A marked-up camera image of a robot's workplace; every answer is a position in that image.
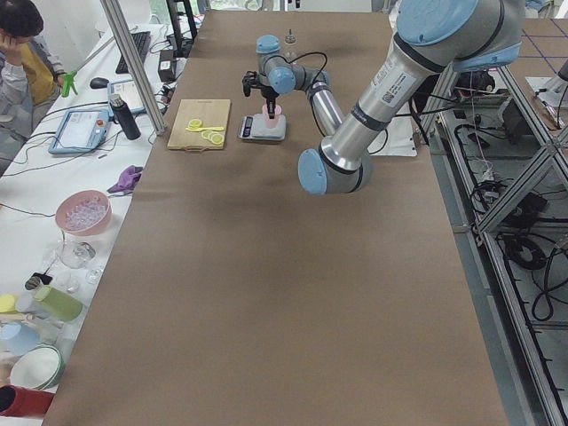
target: human hand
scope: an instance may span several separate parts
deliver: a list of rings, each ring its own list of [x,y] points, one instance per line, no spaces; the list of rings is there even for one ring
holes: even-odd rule
[[[21,44],[15,37],[7,34],[0,34],[0,51],[6,56],[6,60],[12,65],[21,65]]]
[[[57,75],[57,82],[56,82],[56,83],[57,83],[57,85],[58,85],[59,87],[63,87],[63,82],[64,82],[64,80],[65,80],[65,79],[64,79],[64,75],[65,75],[65,74],[58,74],[58,75]]]

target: black water bottle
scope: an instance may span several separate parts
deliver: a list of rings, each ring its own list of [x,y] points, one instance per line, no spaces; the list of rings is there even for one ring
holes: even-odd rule
[[[124,134],[128,140],[137,139],[140,137],[140,129],[134,121],[134,116],[128,108],[128,104],[124,102],[121,95],[113,93],[109,97],[110,107],[113,109],[114,117],[121,125]]]

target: red cup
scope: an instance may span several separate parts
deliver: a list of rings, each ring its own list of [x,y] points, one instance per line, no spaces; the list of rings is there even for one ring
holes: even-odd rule
[[[13,386],[0,388],[0,415],[42,419],[53,400],[53,393]]]

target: white bowl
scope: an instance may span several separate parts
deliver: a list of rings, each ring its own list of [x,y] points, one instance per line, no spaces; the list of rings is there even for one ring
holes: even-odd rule
[[[43,389],[53,382],[62,368],[59,351],[50,346],[35,348],[18,359],[10,373],[10,383],[31,389]]]

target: keyboard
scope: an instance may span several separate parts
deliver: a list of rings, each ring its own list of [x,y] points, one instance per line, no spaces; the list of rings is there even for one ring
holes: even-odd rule
[[[140,55],[140,59],[142,63],[146,59],[148,51],[150,50],[150,31],[142,31],[139,33],[132,33],[132,40],[134,40],[134,45],[138,50],[138,54]],[[126,65],[126,60],[124,57],[121,56],[121,60],[118,61],[118,66],[116,67],[117,74],[128,74],[128,65]]]

